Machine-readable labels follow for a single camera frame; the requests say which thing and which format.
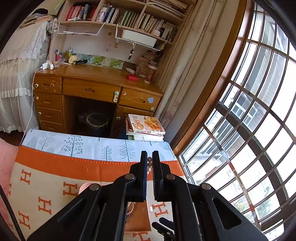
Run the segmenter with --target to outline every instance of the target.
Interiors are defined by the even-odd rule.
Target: white box
[[[126,29],[123,30],[121,38],[129,40],[131,42],[145,44],[150,47],[154,47],[156,40],[157,40],[157,39],[152,38],[150,36],[140,34],[140,33],[134,32],[134,31],[126,30]]]

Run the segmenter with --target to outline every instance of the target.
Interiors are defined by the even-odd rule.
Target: metal screw
[[[211,185],[208,184],[208,183],[203,183],[202,184],[202,189],[204,189],[204,190],[210,190],[211,189]]]
[[[174,174],[167,174],[166,178],[169,180],[174,180],[176,177]]]
[[[135,178],[135,175],[134,174],[131,174],[131,173],[126,174],[126,179],[127,180],[133,180],[134,178]]]
[[[95,190],[98,190],[99,189],[99,184],[97,183],[93,183],[89,186],[89,189],[92,190],[92,191],[95,191]]]

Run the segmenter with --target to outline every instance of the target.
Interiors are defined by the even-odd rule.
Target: orange stripe
[[[32,169],[61,177],[74,179],[114,182],[116,178],[129,173],[136,162],[94,161],[76,157],[61,156],[20,146],[15,161]],[[173,174],[184,176],[178,161],[166,161]]]

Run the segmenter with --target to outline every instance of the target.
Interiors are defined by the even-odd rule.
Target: desk tabletop
[[[159,87],[153,83],[147,84],[143,78],[139,78],[137,82],[126,79],[128,72],[111,69],[93,65],[61,65],[59,68],[53,70],[46,69],[36,73],[36,75],[68,77],[75,79],[84,79],[96,81],[116,86],[122,86],[129,89],[138,90],[145,93],[154,94],[156,96],[163,96]]]

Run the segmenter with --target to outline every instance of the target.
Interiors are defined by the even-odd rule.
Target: dark wooden floor
[[[6,141],[7,143],[15,146],[19,146],[22,141],[23,132],[12,131],[9,134],[3,131],[0,131],[0,138]]]

